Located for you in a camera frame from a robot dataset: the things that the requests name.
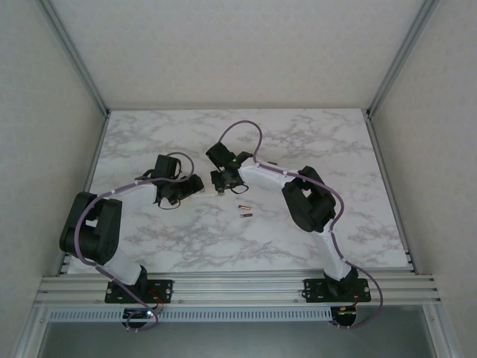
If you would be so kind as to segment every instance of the white wall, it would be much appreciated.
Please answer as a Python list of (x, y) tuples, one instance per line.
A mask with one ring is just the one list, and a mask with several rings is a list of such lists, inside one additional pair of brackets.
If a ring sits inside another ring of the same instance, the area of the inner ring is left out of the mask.
[(477, 357), (477, 1), (441, 1), (375, 124), (410, 241)]
[(107, 105), (366, 107), (423, 0), (53, 0)]
[(0, 10), (0, 357), (51, 274), (101, 118), (33, 0)]

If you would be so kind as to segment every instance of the white marble surface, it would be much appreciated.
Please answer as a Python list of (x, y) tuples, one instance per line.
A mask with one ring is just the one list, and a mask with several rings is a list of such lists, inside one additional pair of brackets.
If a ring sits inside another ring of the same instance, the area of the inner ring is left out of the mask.
[[(407, 265), (391, 206), (360, 109), (346, 110), (171, 110), (113, 112), (92, 192), (131, 182), (155, 164), (158, 154), (191, 155), (206, 192), (187, 198), (178, 210), (145, 207), (123, 219), (120, 246), (149, 272), (255, 271), (322, 268), (309, 234), (291, 220), (281, 195), (251, 187), (243, 195), (217, 196), (205, 152), (239, 119), (257, 122), (264, 142), (259, 159), (289, 169), (314, 167), (344, 198), (337, 225), (340, 246), (364, 267)], [(225, 137), (234, 153), (252, 152), (258, 139), (251, 125)], [(190, 169), (183, 160), (184, 172)], [(251, 206), (241, 219), (237, 206)], [(69, 273), (90, 272), (73, 259)]]

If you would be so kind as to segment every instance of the gray floor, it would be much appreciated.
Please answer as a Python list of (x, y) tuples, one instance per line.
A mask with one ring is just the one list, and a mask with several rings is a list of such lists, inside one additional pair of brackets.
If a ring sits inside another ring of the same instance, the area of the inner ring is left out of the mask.
[[(363, 318), (373, 308), (362, 308)], [(126, 333), (120, 324), (50, 324), (42, 358), (434, 357), (419, 307), (385, 307), (357, 330), (326, 322), (161, 324)]]

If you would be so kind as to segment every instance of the marble tabletop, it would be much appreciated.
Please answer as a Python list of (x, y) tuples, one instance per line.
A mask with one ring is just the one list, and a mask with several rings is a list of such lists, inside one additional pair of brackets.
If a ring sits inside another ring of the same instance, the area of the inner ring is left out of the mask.
[[(196, 165), (206, 190), (177, 210), (155, 205), (121, 222), (120, 247), (148, 272), (321, 269), (311, 236), (291, 220), (281, 195), (252, 186), (217, 196), (215, 170), (205, 152), (240, 119), (259, 124), (259, 159), (287, 169), (314, 167), (344, 198), (337, 225), (341, 250), (364, 267), (400, 267), (407, 259), (360, 109), (114, 111), (91, 192), (130, 183), (154, 167), (158, 154), (183, 151)], [(223, 143), (234, 153), (252, 152), (252, 125), (239, 125)], [(190, 170), (182, 159), (183, 172)], [(239, 204), (253, 217), (240, 218)], [(94, 272), (72, 258), (69, 274)]]

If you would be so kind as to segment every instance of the purple cable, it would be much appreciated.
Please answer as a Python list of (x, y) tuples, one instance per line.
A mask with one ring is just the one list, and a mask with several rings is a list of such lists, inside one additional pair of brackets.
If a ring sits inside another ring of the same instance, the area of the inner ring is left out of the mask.
[[(124, 185), (124, 186), (120, 186), (118, 189), (114, 189), (114, 190), (111, 190), (110, 192), (105, 192), (101, 195), (98, 195), (96, 198), (94, 198), (91, 203), (89, 203), (89, 205), (86, 207), (86, 209), (81, 213), (80, 215), (80, 218), (78, 219), (78, 223), (76, 224), (76, 227), (75, 227), (75, 251), (76, 251), (76, 256), (78, 257), (78, 259), (80, 259), (80, 261), (82, 263), (84, 263), (85, 265), (88, 265), (88, 266), (94, 266), (96, 271), (98, 271), (99, 273), (103, 274), (104, 276), (108, 277), (110, 280), (112, 280), (114, 283), (117, 283), (118, 286), (120, 286), (130, 297), (132, 297), (138, 304), (141, 304), (144, 308), (146, 308), (147, 310), (150, 310), (151, 312), (153, 312), (154, 310), (152, 309), (152, 307), (150, 307), (148, 304), (146, 304), (143, 300), (141, 300), (141, 298), (137, 297), (137, 295), (135, 295), (134, 293), (132, 293), (120, 280), (114, 278), (109, 272), (107, 272), (106, 270), (104, 270), (102, 267), (100, 267), (97, 263), (91, 263), (90, 261), (88, 261), (84, 256), (83, 254), (81, 253), (81, 249), (80, 249), (80, 228), (81, 228), (81, 225), (83, 224), (83, 222), (85, 221), (89, 211), (91, 211), (91, 209), (96, 205), (96, 203), (98, 203), (98, 201), (100, 201), (101, 199), (103, 198), (108, 198), (110, 197), (111, 195), (115, 195), (115, 194), (119, 194), (121, 192), (124, 192), (128, 189), (131, 189), (131, 188), (134, 188), (135, 186), (140, 186), (140, 185), (144, 185), (144, 184), (149, 184), (149, 183), (154, 183), (156, 181), (160, 181), (160, 180), (163, 180), (163, 181), (168, 181), (170, 183), (180, 183), (180, 182), (183, 182), (183, 181), (186, 181), (188, 180), (193, 174), (194, 174), (194, 169), (195, 169), (195, 166), (194, 166), (194, 161), (192, 160), (192, 158), (185, 154), (185, 153), (182, 153), (180, 151), (174, 151), (172, 153), (169, 153), (167, 154), (168, 156), (171, 156), (171, 155), (175, 155), (175, 154), (179, 154), (179, 155), (183, 155), (184, 157), (186, 157), (189, 162), (191, 162), (191, 172), (189, 175), (187, 175), (186, 177), (182, 178), (182, 179), (168, 179), (168, 178), (154, 178), (154, 179), (149, 179), (149, 180), (143, 180), (143, 181), (137, 181), (135, 183), (131, 183), (131, 184), (127, 184), (127, 185)], [(131, 313), (129, 315), (129, 317), (127, 318), (126, 320), (126, 328), (129, 330), (129, 321), (132, 319), (132, 317), (134, 317), (137, 313), (141, 312), (141, 310), (137, 310), (133, 313)], [(154, 324), (150, 325), (150, 326), (145, 326), (145, 327), (142, 327), (142, 328), (137, 328), (136, 329), (136, 332), (138, 331), (143, 331), (143, 330), (149, 330), (153, 327), (155, 327), (158, 323), (159, 323), (159, 319), (157, 318), (157, 314), (154, 313), (154, 318), (156, 319), (156, 321), (154, 322)]]
[[(263, 169), (267, 169), (267, 170), (270, 170), (271, 172), (275, 172), (275, 173), (280, 173), (280, 174), (283, 174), (283, 171), (284, 169), (278, 169), (278, 168), (274, 168), (274, 167), (271, 167), (271, 166), (267, 166), (266, 164), (262, 163), (262, 162), (259, 162), (256, 158), (256, 155), (260, 149), (260, 145), (262, 144), (262, 139), (263, 139), (263, 133), (262, 133), (262, 129), (255, 123), (255, 122), (252, 122), (252, 121), (249, 121), (247, 119), (244, 119), (244, 120), (241, 120), (241, 121), (238, 121), (238, 122), (235, 122), (233, 123), (231, 126), (229, 126), (225, 132), (222, 133), (220, 139), (218, 140), (219, 142), (221, 142), (221, 140), (224, 138), (225, 134), (230, 130), (232, 129), (233, 127), (235, 127), (236, 125), (240, 125), (241, 123), (250, 123), (251, 125), (254, 125), (258, 130), (259, 130), (259, 142), (257, 143), (257, 146), (255, 148), (255, 151), (253, 152), (253, 161), (255, 163), (258, 163), (259, 166), (261, 166)], [(340, 259), (344, 259), (344, 255), (341, 253), (341, 250), (340, 248), (338, 247), (338, 242), (336, 241), (336, 237), (335, 237), (335, 233), (333, 232), (333, 228), (335, 227), (336, 223), (338, 222), (338, 220), (343, 216), (343, 213), (344, 213), (344, 200), (343, 198), (341, 197), (341, 195), (338, 194), (338, 192), (336, 192), (334, 189), (330, 188), (329, 186), (323, 184), (323, 183), (320, 183), (319, 181), (316, 181), (316, 180), (313, 180), (311, 178), (308, 178), (308, 177), (305, 177), (303, 175), (300, 175), (300, 174), (297, 174), (297, 173), (290, 173), (290, 172), (287, 172), (287, 175), (290, 175), (291, 177), (294, 177), (294, 178), (299, 178), (301, 180), (305, 180), (305, 181), (308, 181), (309, 183), (312, 183), (314, 185), (318, 185), (320, 188), (323, 188), (329, 192), (331, 192), (339, 201), (340, 203), (340, 211), (338, 212), (338, 214), (335, 216), (335, 218), (332, 220), (330, 226), (329, 226), (329, 232), (331, 233), (331, 238), (332, 238), (332, 241), (333, 241), (333, 246), (335, 247), (335, 250), (336, 250), (336, 253), (338, 254), (338, 256), (340, 257)], [(358, 271), (361, 271), (363, 274), (365, 274), (366, 276), (368, 276), (370, 278), (371, 281), (373, 281), (373, 283), (376, 285), (376, 288), (378, 290), (378, 293), (379, 293), (379, 307), (378, 309), (375, 311), (375, 313), (369, 317), (368, 319), (366, 319), (365, 321), (363, 322), (360, 322), (358, 324), (354, 324), (353, 326), (345, 326), (347, 327), (347, 329), (355, 329), (355, 328), (360, 328), (368, 323), (370, 323), (372, 320), (374, 320), (381, 312), (382, 310), (382, 306), (384, 304), (384, 297), (382, 295), (382, 290), (381, 290), (381, 287), (379, 286), (378, 282), (376, 281), (376, 279), (366, 270), (364, 270), (363, 268), (355, 265), (354, 263), (351, 263), (350, 261), (348, 260), (345, 260), (345, 263), (348, 264), (349, 266), (357, 269)]]

